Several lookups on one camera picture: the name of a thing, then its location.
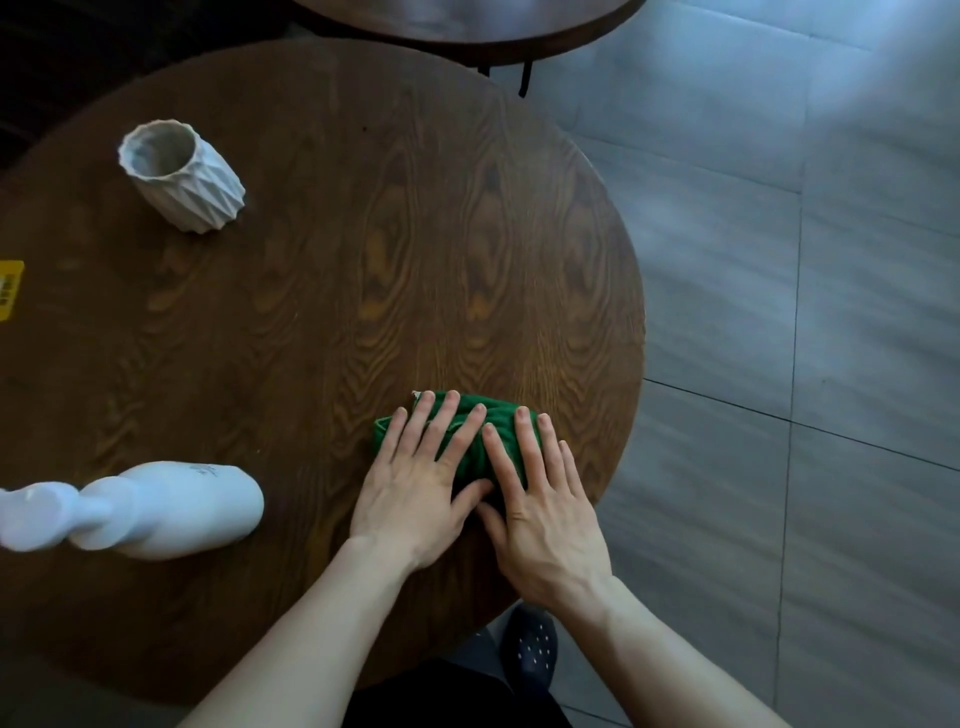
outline green rag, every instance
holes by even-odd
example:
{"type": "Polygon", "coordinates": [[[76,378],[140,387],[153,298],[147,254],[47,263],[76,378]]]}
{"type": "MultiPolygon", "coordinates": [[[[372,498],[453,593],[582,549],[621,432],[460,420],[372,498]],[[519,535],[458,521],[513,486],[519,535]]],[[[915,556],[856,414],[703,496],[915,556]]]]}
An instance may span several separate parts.
{"type": "MultiPolygon", "coordinates": [[[[430,410],[430,416],[427,418],[427,422],[432,422],[433,418],[437,416],[445,398],[446,392],[437,393],[437,401],[434,402],[433,409],[430,410]]],[[[416,406],[419,399],[420,394],[416,393],[414,396],[414,406],[416,406]]],[[[523,489],[526,490],[527,473],[523,468],[523,457],[520,455],[520,445],[516,441],[516,429],[514,427],[514,417],[516,415],[516,409],[519,407],[517,404],[492,400],[489,397],[480,397],[478,395],[462,395],[460,401],[457,403],[457,411],[453,415],[453,420],[446,429],[444,441],[440,445],[440,452],[437,453],[437,457],[440,457],[440,453],[442,453],[449,444],[450,438],[460,429],[460,425],[464,423],[469,413],[473,410],[473,407],[477,404],[485,404],[487,406],[487,419],[484,420],[484,422],[491,423],[496,427],[496,431],[500,435],[500,440],[503,441],[504,449],[507,451],[510,459],[514,461],[516,472],[520,476],[520,483],[523,484],[523,489]]],[[[539,444],[540,430],[537,428],[537,413],[530,410],[530,417],[532,418],[534,434],[537,435],[537,442],[539,444]]],[[[387,427],[390,425],[390,420],[390,417],[381,417],[373,423],[374,451],[379,451],[380,446],[383,445],[383,438],[387,434],[387,427]]],[[[473,438],[473,442],[470,443],[467,448],[464,459],[461,460],[460,465],[457,466],[457,473],[453,477],[454,495],[460,493],[466,486],[480,478],[492,480],[493,485],[497,486],[494,492],[499,493],[499,481],[496,479],[496,473],[493,472],[493,465],[487,456],[487,449],[484,448],[483,439],[478,432],[476,437],[473,438]]]]}

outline geometric vase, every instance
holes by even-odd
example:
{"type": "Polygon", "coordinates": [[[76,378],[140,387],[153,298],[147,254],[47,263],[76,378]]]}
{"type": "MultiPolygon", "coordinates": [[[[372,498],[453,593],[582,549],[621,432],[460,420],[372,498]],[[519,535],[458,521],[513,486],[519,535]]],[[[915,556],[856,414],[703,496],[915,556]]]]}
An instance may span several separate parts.
{"type": "Polygon", "coordinates": [[[124,136],[119,153],[144,199],[184,232],[219,230],[244,205],[243,184],[189,124],[141,124],[124,136]]]}

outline round wooden table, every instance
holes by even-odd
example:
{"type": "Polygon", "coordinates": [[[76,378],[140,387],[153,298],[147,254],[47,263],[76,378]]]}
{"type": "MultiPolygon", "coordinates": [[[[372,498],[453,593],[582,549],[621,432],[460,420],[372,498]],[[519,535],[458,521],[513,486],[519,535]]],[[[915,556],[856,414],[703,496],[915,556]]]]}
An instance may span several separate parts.
{"type": "Polygon", "coordinates": [[[523,63],[520,96],[533,61],[605,36],[644,0],[291,0],[294,18],[322,35],[362,37],[416,48],[490,75],[523,63]]]}
{"type": "MultiPolygon", "coordinates": [[[[562,133],[455,63],[355,40],[235,48],[85,109],[0,182],[0,487],[158,459],[231,463],[266,496],[245,541],[166,563],[0,554],[0,620],[55,664],[201,698],[347,537],[373,419],[455,387],[553,415],[594,500],[636,411],[644,313],[610,198],[562,133]],[[151,119],[195,126],[247,187],[178,232],[117,164],[151,119]]],[[[479,523],[404,587],[371,682],[515,598],[479,523]]]]}

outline finger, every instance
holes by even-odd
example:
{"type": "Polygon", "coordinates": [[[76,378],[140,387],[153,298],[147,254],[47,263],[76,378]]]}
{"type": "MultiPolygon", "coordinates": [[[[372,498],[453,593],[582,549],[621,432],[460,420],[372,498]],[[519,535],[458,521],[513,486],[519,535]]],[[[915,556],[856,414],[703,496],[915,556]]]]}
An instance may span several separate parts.
{"type": "Polygon", "coordinates": [[[487,450],[493,472],[496,473],[496,479],[500,482],[503,501],[507,504],[507,513],[515,513],[523,507],[525,498],[523,484],[520,483],[520,476],[516,474],[514,461],[510,459],[506,448],[503,447],[500,434],[490,423],[483,428],[483,447],[487,450]]]}
{"type": "Polygon", "coordinates": [[[410,416],[410,422],[400,435],[400,444],[396,446],[397,455],[412,455],[417,451],[417,445],[420,444],[420,436],[423,434],[423,426],[426,424],[426,418],[430,416],[430,410],[433,408],[433,402],[437,396],[433,392],[424,392],[417,400],[417,406],[414,407],[414,413],[410,416]]]}
{"type": "Polygon", "coordinates": [[[576,497],[587,497],[584,484],[580,482],[580,474],[577,473],[577,464],[573,461],[573,453],[570,451],[570,445],[566,443],[566,440],[560,441],[560,454],[564,458],[566,484],[570,488],[570,493],[576,497]]]}
{"type": "Polygon", "coordinates": [[[400,407],[394,416],[390,418],[390,424],[387,426],[387,432],[383,436],[383,442],[380,444],[380,452],[373,459],[374,463],[389,463],[394,459],[396,451],[396,442],[400,439],[400,433],[403,426],[407,424],[407,411],[400,407]]]}
{"type": "Polygon", "coordinates": [[[473,509],[490,494],[491,490],[493,490],[493,483],[484,478],[483,480],[474,480],[460,491],[450,504],[454,521],[457,523],[466,521],[467,516],[473,513],[473,509]]]}
{"type": "Polygon", "coordinates": [[[550,416],[542,414],[537,417],[537,427],[540,428],[540,442],[543,444],[543,464],[546,466],[546,478],[555,491],[569,493],[566,484],[566,470],[564,457],[560,453],[557,443],[557,430],[553,428],[550,416]]]}
{"type": "Polygon", "coordinates": [[[507,524],[503,521],[503,516],[497,513],[496,508],[489,503],[477,505],[477,516],[483,522],[483,527],[487,529],[493,549],[501,553],[507,546],[507,524]]]}
{"type": "Polygon", "coordinates": [[[446,393],[444,403],[440,405],[440,411],[433,418],[433,422],[423,433],[423,439],[420,441],[420,447],[417,448],[417,455],[429,457],[431,462],[437,459],[437,450],[440,449],[440,443],[444,441],[446,429],[453,421],[453,416],[457,414],[457,405],[460,403],[460,393],[452,389],[446,393]]]}
{"type": "Polygon", "coordinates": [[[527,472],[527,487],[531,491],[542,491],[550,487],[543,466],[543,453],[534,434],[534,424],[530,421],[530,410],[526,407],[516,409],[516,443],[520,445],[523,456],[523,468],[527,472]]]}
{"type": "Polygon", "coordinates": [[[450,442],[446,444],[444,454],[440,456],[440,462],[448,466],[451,470],[456,470],[460,461],[467,454],[467,449],[472,444],[483,426],[483,421],[487,419],[487,407],[483,404],[477,404],[471,411],[460,429],[456,431],[450,442]]]}

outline black pants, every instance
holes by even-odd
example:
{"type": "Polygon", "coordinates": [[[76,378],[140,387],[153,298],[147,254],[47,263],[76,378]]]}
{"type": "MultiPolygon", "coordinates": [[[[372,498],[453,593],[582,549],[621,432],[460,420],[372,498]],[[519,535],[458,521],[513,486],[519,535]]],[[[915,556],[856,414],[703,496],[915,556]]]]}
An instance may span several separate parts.
{"type": "Polygon", "coordinates": [[[353,694],[345,728],[411,725],[477,728],[570,728],[547,691],[514,692],[501,680],[446,660],[353,694]]]}

